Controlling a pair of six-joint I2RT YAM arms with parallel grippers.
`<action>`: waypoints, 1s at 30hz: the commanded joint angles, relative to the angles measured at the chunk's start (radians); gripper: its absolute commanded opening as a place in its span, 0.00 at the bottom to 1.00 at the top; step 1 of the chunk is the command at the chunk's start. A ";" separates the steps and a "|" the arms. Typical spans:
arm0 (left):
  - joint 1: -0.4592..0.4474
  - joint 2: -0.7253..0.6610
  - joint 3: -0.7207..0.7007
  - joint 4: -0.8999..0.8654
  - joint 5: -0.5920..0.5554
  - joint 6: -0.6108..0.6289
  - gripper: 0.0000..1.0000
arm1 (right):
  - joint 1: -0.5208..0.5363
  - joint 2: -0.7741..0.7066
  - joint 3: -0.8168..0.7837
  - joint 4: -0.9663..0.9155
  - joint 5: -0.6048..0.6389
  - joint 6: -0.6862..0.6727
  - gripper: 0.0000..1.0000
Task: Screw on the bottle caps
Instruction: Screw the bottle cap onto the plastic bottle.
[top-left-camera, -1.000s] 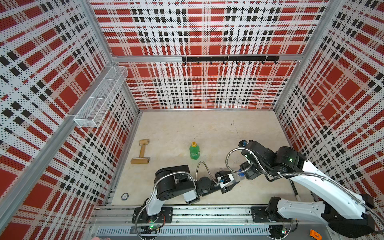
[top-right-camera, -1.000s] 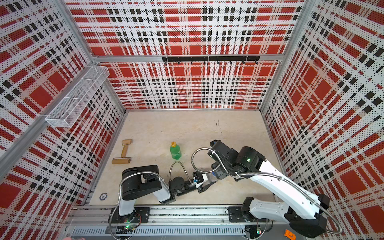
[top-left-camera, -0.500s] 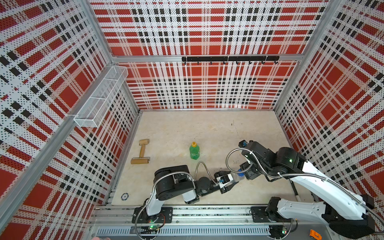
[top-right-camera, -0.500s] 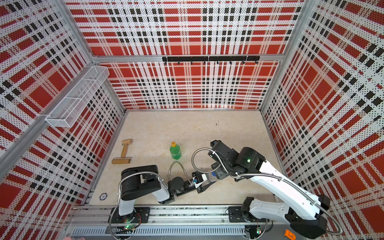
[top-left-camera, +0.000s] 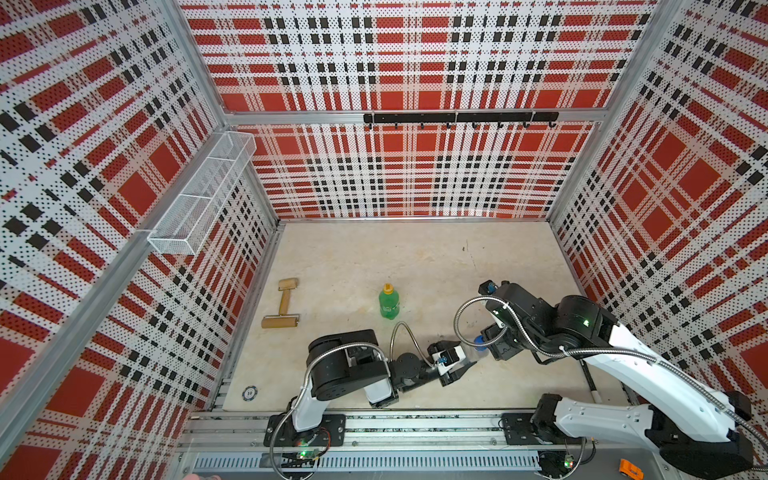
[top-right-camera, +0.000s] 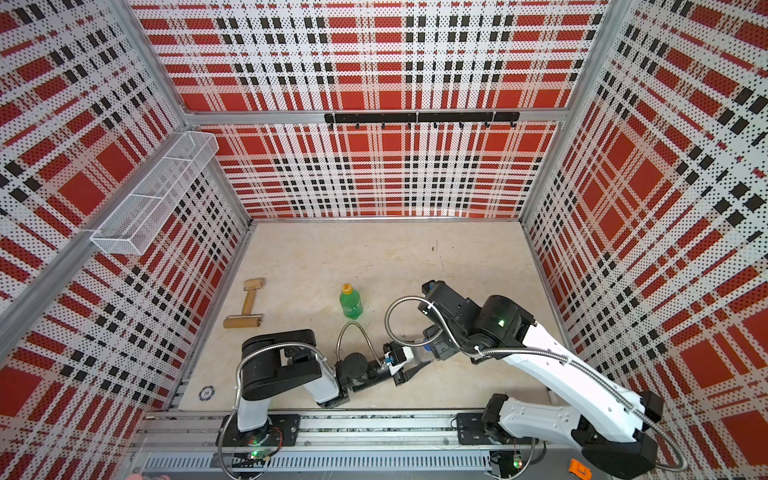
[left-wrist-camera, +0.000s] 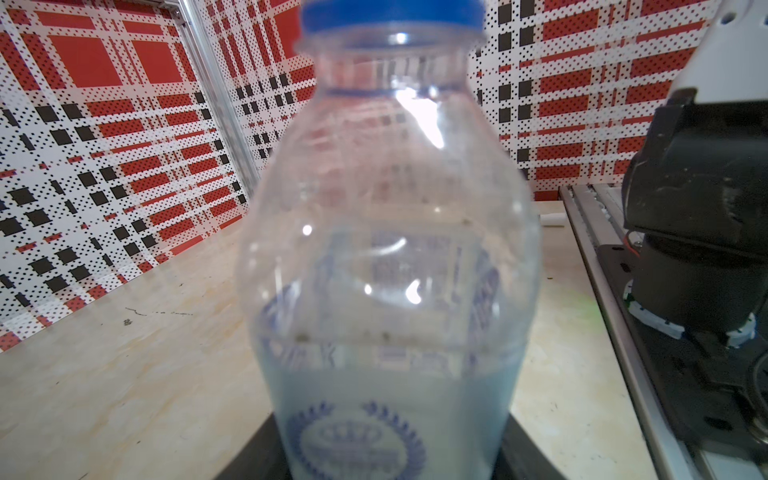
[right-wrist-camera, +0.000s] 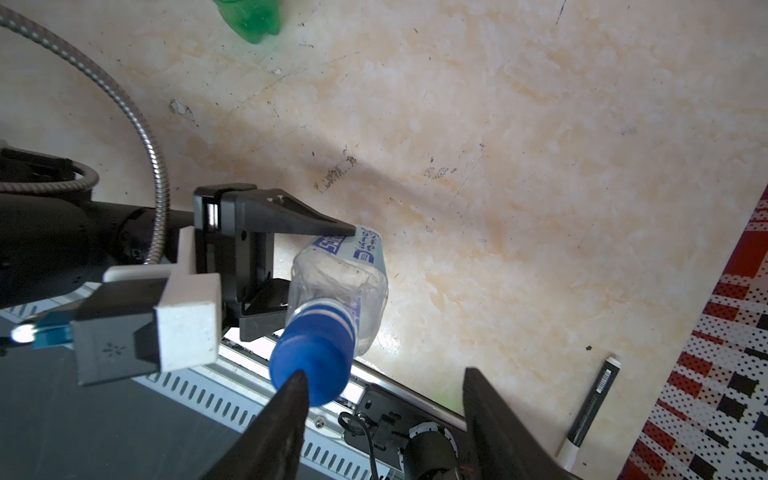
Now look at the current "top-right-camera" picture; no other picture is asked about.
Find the green plastic soda bottle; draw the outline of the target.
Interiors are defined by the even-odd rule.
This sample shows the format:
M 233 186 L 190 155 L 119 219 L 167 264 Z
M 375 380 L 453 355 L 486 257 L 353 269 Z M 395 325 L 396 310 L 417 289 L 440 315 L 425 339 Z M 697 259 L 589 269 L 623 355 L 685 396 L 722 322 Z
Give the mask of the green plastic soda bottle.
M 341 293 L 339 301 L 342 307 L 343 314 L 350 320 L 357 320 L 363 313 L 363 305 L 361 295 L 358 290 L 353 287 L 353 292 L 349 295 Z

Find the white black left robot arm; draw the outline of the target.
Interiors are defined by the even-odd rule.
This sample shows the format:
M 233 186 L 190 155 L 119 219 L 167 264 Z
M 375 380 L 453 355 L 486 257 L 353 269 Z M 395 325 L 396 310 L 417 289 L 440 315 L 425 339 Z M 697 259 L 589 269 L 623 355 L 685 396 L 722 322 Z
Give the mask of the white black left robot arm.
M 272 398 L 295 388 L 306 389 L 318 406 L 334 408 L 347 402 L 351 392 L 388 380 L 400 386 L 436 360 L 426 346 L 404 346 L 392 341 L 383 346 L 383 351 L 381 359 L 370 360 L 353 352 L 331 365 L 317 350 L 311 329 L 246 340 L 236 369 L 236 431 L 264 431 Z

